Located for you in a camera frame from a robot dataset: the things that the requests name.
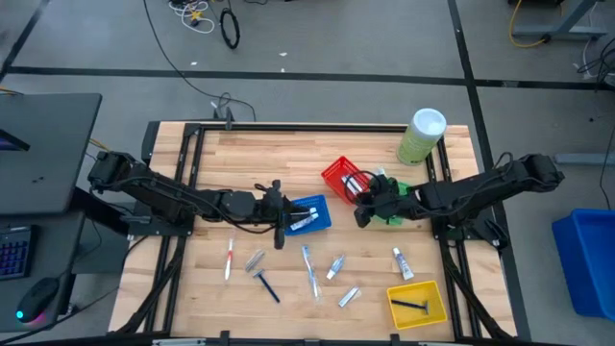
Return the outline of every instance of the blue tray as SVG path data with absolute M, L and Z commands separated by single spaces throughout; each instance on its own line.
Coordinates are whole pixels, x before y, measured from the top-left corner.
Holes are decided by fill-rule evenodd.
M 573 210 L 553 235 L 575 311 L 615 321 L 615 211 Z
M 312 221 L 309 225 L 300 228 L 297 231 L 290 229 L 290 226 L 284 230 L 285 235 L 304 235 L 311 232 L 328 229 L 331 226 L 331 217 L 329 216 L 329 208 L 327 208 L 327 200 L 325 195 L 315 195 L 292 201 L 297 206 L 306 208 L 316 208 L 318 218 Z

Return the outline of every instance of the floor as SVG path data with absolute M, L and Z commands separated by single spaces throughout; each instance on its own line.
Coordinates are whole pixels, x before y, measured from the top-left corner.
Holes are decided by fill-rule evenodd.
M 450 3 L 458 8 L 469 53 L 465 66 Z M 215 100 L 166 72 L 171 68 L 140 1 L 42 1 L 42 16 L 12 57 L 13 44 L 39 4 L 0 1 L 0 62 L 7 56 L 11 60 L 9 73 L 0 80 L 3 87 L 26 93 L 101 93 L 93 137 L 135 156 L 148 121 L 211 116 Z M 582 64 L 585 42 L 555 40 L 535 49 L 515 48 L 507 40 L 512 8 L 505 0 L 270 0 L 266 6 L 233 0 L 241 25 L 235 51 L 225 47 L 219 29 L 199 35 L 183 27 L 166 1 L 148 0 L 148 6 L 171 61 L 197 77 L 190 81 L 207 92 L 228 91 L 251 103 L 258 121 L 405 123 L 416 110 L 433 107 L 450 123 L 470 126 L 481 165 L 503 151 L 516 158 L 535 152 L 603 152 L 615 124 L 615 93 L 578 84 L 591 82 L 575 68 Z M 220 3 L 213 7 L 218 13 L 222 8 Z M 517 23 L 549 23 L 558 17 L 558 9 L 523 6 Z M 613 18 L 613 2 L 599 3 L 592 16 L 610 33 L 615 33 Z M 200 28 L 205 30 L 207 23 Z M 588 60 L 610 37 L 590 45 Z M 468 67 L 480 85 L 481 116 L 464 84 Z M 96 75 L 99 69 L 110 73 Z M 144 74 L 151 77 L 137 77 Z M 515 81 L 547 83 L 514 87 Z M 252 118 L 240 105 L 233 105 L 233 112 L 238 120 Z M 479 137 L 482 128 L 489 148 L 485 135 Z M 86 186 L 90 165 L 83 168 L 81 186 Z M 526 193 L 504 203 L 529 334 L 534 341 L 611 344 L 612 322 L 575 314 L 551 232 L 551 223 L 572 209 L 605 208 L 600 168 L 561 169 L 566 180 L 555 192 Z M 615 191 L 610 168 L 604 183 L 607 192 Z M 118 281 L 116 274 L 81 275 L 72 301 L 86 304 Z M 113 299 L 28 340 L 103 334 Z

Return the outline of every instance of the white bottle cap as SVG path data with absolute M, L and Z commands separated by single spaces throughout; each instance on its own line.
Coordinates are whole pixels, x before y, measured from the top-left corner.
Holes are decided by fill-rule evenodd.
M 412 117 L 412 127 L 425 139 L 440 138 L 446 131 L 446 118 L 434 109 L 421 109 Z

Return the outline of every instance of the yellow tray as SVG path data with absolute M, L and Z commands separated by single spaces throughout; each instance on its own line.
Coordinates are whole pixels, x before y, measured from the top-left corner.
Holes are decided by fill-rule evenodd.
M 388 297 L 388 305 L 391 307 L 393 322 L 398 330 L 427 326 L 444 322 L 447 319 L 440 290 L 435 281 L 390 287 L 386 290 L 386 296 Z M 427 302 L 429 314 L 425 314 L 421 309 L 394 305 L 391 303 L 392 299 L 419 305 L 424 305 Z

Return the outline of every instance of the red plastic basket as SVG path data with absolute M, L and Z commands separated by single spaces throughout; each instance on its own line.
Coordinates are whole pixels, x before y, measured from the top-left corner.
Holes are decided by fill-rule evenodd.
M 351 175 L 358 172 L 358 169 L 350 160 L 346 157 L 339 157 L 332 165 L 325 169 L 320 175 L 325 179 L 325 183 L 337 193 L 346 203 L 353 204 L 353 201 L 349 201 L 344 194 L 344 182 L 342 177 Z M 353 176 L 355 180 L 361 185 L 363 191 L 367 190 L 369 186 L 369 179 L 364 174 L 356 174 Z M 348 191 L 349 196 L 354 196 L 353 192 Z

